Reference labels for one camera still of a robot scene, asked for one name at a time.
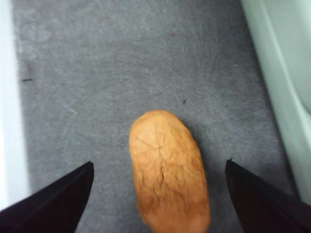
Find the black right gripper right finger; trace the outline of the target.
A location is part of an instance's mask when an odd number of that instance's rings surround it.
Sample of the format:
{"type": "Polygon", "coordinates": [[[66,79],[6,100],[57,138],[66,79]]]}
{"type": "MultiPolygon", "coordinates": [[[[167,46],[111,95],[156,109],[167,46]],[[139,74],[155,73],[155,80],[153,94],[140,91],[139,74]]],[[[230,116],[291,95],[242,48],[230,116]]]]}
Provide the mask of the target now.
{"type": "Polygon", "coordinates": [[[225,175],[230,198],[245,233],[309,233],[310,205],[227,160],[225,175]]]}

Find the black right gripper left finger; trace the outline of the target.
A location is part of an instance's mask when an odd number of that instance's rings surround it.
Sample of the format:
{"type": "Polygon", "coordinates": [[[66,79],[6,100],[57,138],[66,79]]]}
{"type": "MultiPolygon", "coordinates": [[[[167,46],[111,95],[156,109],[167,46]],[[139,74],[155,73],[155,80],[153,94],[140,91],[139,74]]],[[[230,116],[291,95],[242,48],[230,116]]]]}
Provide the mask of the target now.
{"type": "Polygon", "coordinates": [[[87,162],[0,212],[2,233],[73,233],[89,199],[94,165],[87,162]]]}

